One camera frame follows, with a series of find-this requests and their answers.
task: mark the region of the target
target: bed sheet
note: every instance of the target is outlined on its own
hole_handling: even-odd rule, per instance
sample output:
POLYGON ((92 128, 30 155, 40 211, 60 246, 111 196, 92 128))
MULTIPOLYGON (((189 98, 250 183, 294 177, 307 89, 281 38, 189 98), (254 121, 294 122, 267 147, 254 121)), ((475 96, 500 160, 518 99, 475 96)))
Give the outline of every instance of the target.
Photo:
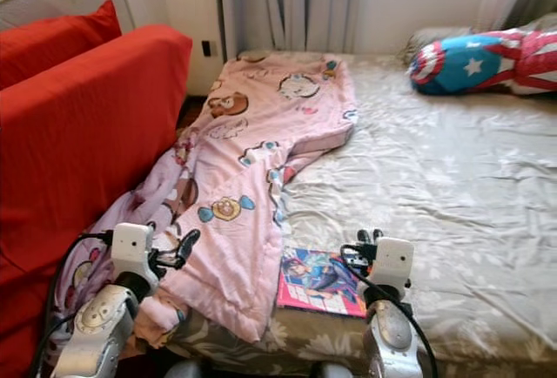
MULTIPOLYGON (((555 376, 555 98, 430 98, 412 90, 394 57, 341 58, 359 122, 347 145, 285 187, 285 244, 338 250, 365 227, 408 239, 408 300, 442 376, 555 376)), ((192 313, 168 346, 249 373, 303 373, 326 359, 363 373, 363 327, 277 307, 253 346, 192 313)))

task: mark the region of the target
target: comic book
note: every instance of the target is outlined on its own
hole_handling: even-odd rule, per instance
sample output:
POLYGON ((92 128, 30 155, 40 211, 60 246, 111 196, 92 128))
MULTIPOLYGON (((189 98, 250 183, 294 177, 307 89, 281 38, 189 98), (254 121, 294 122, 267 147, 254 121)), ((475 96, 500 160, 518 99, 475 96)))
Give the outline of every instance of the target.
POLYGON ((338 253, 286 247, 277 305, 364 318, 366 305, 358 297, 357 284, 338 253))

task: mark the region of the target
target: sofa armrest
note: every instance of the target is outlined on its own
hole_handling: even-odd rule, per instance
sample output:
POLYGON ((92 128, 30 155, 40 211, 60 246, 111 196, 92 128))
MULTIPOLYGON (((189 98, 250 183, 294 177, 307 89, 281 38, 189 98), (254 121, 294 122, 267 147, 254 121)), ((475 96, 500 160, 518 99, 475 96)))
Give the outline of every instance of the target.
POLYGON ((175 140, 190 54, 188 37, 154 25, 0 92, 6 376, 29 365, 48 281, 68 245, 175 140))

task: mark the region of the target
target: electrical outlet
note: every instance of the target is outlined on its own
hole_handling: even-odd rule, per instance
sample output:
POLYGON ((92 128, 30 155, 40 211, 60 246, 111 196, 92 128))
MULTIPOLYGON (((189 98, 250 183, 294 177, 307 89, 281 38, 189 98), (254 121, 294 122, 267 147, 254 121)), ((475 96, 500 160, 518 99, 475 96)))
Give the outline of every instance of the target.
POLYGON ((205 57, 218 56, 217 42, 210 40, 201 41, 201 49, 205 57))

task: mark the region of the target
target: floor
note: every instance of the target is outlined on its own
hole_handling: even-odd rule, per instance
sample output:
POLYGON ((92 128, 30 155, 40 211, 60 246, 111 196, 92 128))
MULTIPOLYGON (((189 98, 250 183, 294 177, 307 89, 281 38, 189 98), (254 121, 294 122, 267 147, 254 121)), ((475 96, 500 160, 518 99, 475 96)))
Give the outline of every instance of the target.
MULTIPOLYGON (((164 378, 170 367, 183 358, 167 349, 148 352, 142 356, 124 359, 118 363, 116 378, 164 378)), ((259 375, 242 375, 231 372, 213 371, 207 368, 203 378, 258 378, 259 375)))
POLYGON ((178 124, 176 125, 177 133, 180 133, 185 127, 191 125, 191 123, 195 121, 206 99, 207 97, 188 97, 185 100, 178 116, 178 124))

